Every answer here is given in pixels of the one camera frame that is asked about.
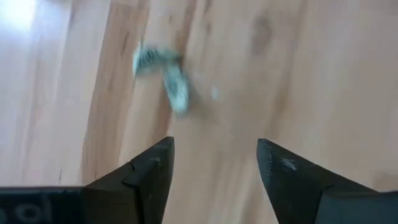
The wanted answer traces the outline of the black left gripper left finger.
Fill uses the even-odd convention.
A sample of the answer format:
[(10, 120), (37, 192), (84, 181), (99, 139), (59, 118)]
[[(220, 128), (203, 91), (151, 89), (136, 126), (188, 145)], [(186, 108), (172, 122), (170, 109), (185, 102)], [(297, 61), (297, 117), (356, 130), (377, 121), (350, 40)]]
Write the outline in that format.
[(167, 136), (88, 184), (87, 224), (162, 224), (174, 171), (174, 138)]

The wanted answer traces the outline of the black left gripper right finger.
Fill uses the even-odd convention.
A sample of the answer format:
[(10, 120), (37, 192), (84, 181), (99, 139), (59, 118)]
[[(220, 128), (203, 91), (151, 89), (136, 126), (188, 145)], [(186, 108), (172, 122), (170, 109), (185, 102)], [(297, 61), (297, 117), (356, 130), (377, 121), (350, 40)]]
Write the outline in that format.
[(268, 140), (257, 164), (279, 224), (398, 224), (398, 191), (378, 192)]

